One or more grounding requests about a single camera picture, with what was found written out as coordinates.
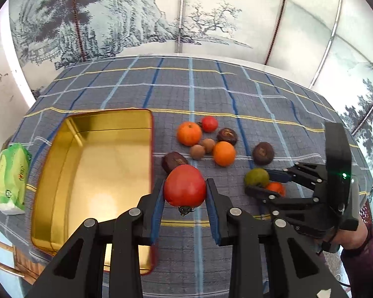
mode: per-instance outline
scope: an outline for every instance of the tomato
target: tomato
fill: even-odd
[[[285,186],[283,186],[282,183],[270,182],[267,185],[267,187],[265,187],[265,188],[268,189],[268,190],[271,190],[271,191],[276,191],[281,196],[285,196],[286,195],[286,189],[285,189]]]
[[[204,132],[213,132],[218,128],[218,121],[214,116],[205,116],[202,119],[202,129]]]
[[[206,199],[206,182],[200,171],[187,164],[176,167],[164,184],[164,198],[181,215],[200,206]]]

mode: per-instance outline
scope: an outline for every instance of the green tissue pack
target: green tissue pack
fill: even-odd
[[[0,211],[23,214],[31,154],[21,143],[0,152]]]

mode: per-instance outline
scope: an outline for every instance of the mangosteen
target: mangosteen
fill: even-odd
[[[166,173],[170,173],[178,166],[188,164],[188,160],[180,153],[173,151],[162,158],[162,168]]]
[[[268,142],[260,142],[253,149],[253,160],[260,166],[268,165],[274,159],[274,148]]]
[[[237,143],[237,134],[234,130],[226,127],[218,132],[217,140],[229,142],[234,146]]]

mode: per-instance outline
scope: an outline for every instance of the table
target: table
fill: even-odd
[[[62,120],[73,113],[117,108],[148,108],[153,112],[155,144],[154,174],[164,177],[161,157],[177,151],[189,160],[188,148],[175,138],[183,121],[199,121],[214,115],[220,127],[239,136],[237,158],[220,168],[211,158],[191,160],[205,178],[214,178],[218,191],[257,218],[267,218],[265,208],[243,192],[243,176],[254,163],[251,151],[266,141],[275,158],[268,168],[279,169],[295,161],[323,163],[325,121],[341,122],[331,105],[319,94],[248,67],[221,61],[175,57],[120,57],[81,63],[66,68],[44,91],[22,120],[11,142],[20,142],[32,154],[25,195],[25,214],[0,212],[0,231],[15,246],[39,263],[51,257],[30,240],[35,191],[45,156]],[[353,158],[353,174],[365,199],[373,183],[361,151],[347,131]],[[215,138],[215,134],[205,134]],[[287,185],[290,197],[309,197],[311,191]],[[158,265],[142,278],[147,297],[172,295],[227,297],[232,249],[217,247],[211,237],[204,204],[181,218],[177,208],[166,204],[158,241]],[[104,279],[104,296],[107,294]]]

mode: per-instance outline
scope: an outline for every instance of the yellow stripe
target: yellow stripe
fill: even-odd
[[[53,82],[56,82],[56,81],[59,81],[59,80],[65,80],[65,79],[70,79],[70,78],[76,78],[76,77],[79,77],[79,76],[83,76],[83,75],[87,75],[87,74],[98,74],[98,73],[107,73],[107,72],[115,72],[115,71],[126,71],[126,70],[129,70],[129,71],[137,71],[137,70],[144,70],[144,69],[164,69],[164,70],[177,70],[177,71],[196,71],[196,72],[206,72],[206,73],[218,73],[218,74],[230,74],[230,75],[237,75],[235,73],[230,73],[230,72],[220,72],[220,71],[216,71],[214,69],[189,69],[189,68],[178,68],[178,67],[152,67],[152,66],[148,66],[148,67],[136,67],[136,68],[115,68],[115,69],[105,69],[103,71],[88,71],[88,72],[85,72],[83,74],[78,74],[78,75],[74,75],[74,76],[68,76],[68,77],[64,77],[64,78],[58,78],[58,79],[54,79]],[[295,94],[295,95],[298,95],[299,97],[303,97],[303,98],[306,98],[307,100],[310,100],[311,102],[314,102],[320,106],[323,106],[325,107],[326,109],[330,110],[330,111],[333,111],[336,113],[335,110],[333,110],[332,108],[329,108],[327,107],[326,105],[322,104],[322,103],[319,103],[317,101],[314,101],[314,100],[311,100],[309,97],[305,96],[305,95],[301,95],[301,94],[298,94],[298,93],[295,93],[295,92],[292,92],[290,90],[287,90],[285,88],[282,88],[282,87],[278,87],[278,86],[275,86],[275,85],[272,85],[272,84],[269,84],[269,83],[264,83],[264,82],[261,82],[259,80],[255,80],[255,79],[251,79],[251,78],[248,78],[249,80],[252,80],[253,82],[257,82],[257,83],[260,83],[260,84],[265,84],[265,85],[268,85],[268,86],[271,86],[271,87],[276,87],[276,88],[279,88],[281,90],[284,90],[285,92],[289,92],[289,93],[292,93],[292,94]]]
[[[30,113],[30,114],[27,114],[25,115],[24,117],[30,117],[30,116],[33,116],[33,115],[36,115],[36,114],[39,114],[43,111],[47,111],[47,110],[52,110],[52,111],[55,111],[55,112],[59,112],[59,113],[86,113],[86,112],[97,112],[97,111],[100,111],[98,109],[96,110],[61,110],[61,109],[58,109],[58,108],[54,108],[54,107],[49,107],[49,108],[45,108],[45,109],[42,109],[40,111],[36,111],[36,112],[33,112],[33,113]],[[194,113],[196,115],[212,115],[212,116],[225,116],[225,117],[234,117],[234,118],[241,118],[241,119],[247,119],[247,120],[254,120],[254,121],[259,121],[259,122],[270,122],[270,123],[278,123],[278,124],[287,124],[287,125],[295,125],[295,126],[299,126],[299,127],[302,127],[308,131],[311,131],[311,132],[324,132],[324,129],[313,129],[313,128],[310,128],[310,127],[306,127],[302,124],[299,124],[299,123],[296,123],[296,122],[289,122],[289,121],[281,121],[281,120],[272,120],[272,119],[265,119],[265,118],[262,118],[262,117],[255,117],[255,116],[249,116],[249,115],[235,115],[235,114],[231,114],[231,113],[209,113],[209,112],[191,112],[191,111],[187,111],[187,110],[172,110],[172,109],[148,109],[152,112],[156,112],[156,113],[177,113],[177,114],[191,114],[191,113]]]
[[[138,71],[138,70],[144,70],[144,69],[174,69],[174,70],[177,70],[177,71],[190,71],[189,68],[177,68],[177,67],[152,67],[152,66],[149,66],[149,67],[136,67],[136,68],[116,68],[116,69],[106,69],[106,70],[103,70],[103,71],[87,71],[83,74],[79,74],[79,75],[74,75],[74,76],[68,76],[68,77],[64,77],[64,78],[58,78],[58,79],[54,79],[53,82],[56,82],[58,80],[65,80],[65,79],[70,79],[70,78],[76,78],[76,77],[79,77],[79,76],[83,76],[83,75],[87,75],[87,74],[98,74],[98,73],[107,73],[107,72],[112,72],[112,71],[126,71],[126,70],[130,70],[130,71]],[[197,71],[197,72],[207,72],[207,73],[218,73],[218,74],[231,74],[231,75],[237,75],[235,73],[229,73],[229,72],[220,72],[220,71],[215,71],[213,69],[191,69],[192,71]]]
[[[34,191],[35,193],[37,191],[37,189],[34,186],[30,185],[30,184],[26,184],[26,189]]]
[[[254,215],[256,219],[268,219],[271,217],[270,214]],[[172,226],[172,227],[195,227],[196,225],[201,227],[210,227],[209,221],[182,221],[182,220],[161,220],[161,226]]]
[[[329,107],[327,107],[326,105],[324,105],[324,104],[322,104],[322,103],[319,103],[319,102],[316,102],[316,101],[314,101],[314,100],[311,100],[309,97],[306,97],[305,95],[301,95],[301,94],[298,94],[298,93],[292,92],[292,91],[287,90],[287,89],[285,89],[285,88],[278,87],[278,86],[275,86],[275,85],[272,85],[272,84],[269,84],[269,83],[260,82],[259,80],[255,80],[255,79],[251,79],[251,78],[249,78],[249,80],[252,80],[253,82],[257,82],[257,83],[260,83],[260,84],[265,84],[265,85],[268,85],[268,86],[271,86],[271,87],[275,87],[275,88],[278,88],[278,89],[284,90],[285,92],[289,92],[289,93],[295,94],[295,95],[297,95],[297,96],[299,96],[299,97],[306,98],[307,100],[310,100],[311,102],[314,102],[314,103],[316,103],[316,104],[318,104],[318,105],[320,105],[320,106],[323,106],[323,107],[327,108],[327,109],[330,110],[330,111],[333,111],[333,112],[337,113],[337,112],[336,112],[335,110],[333,110],[332,108],[329,108]]]

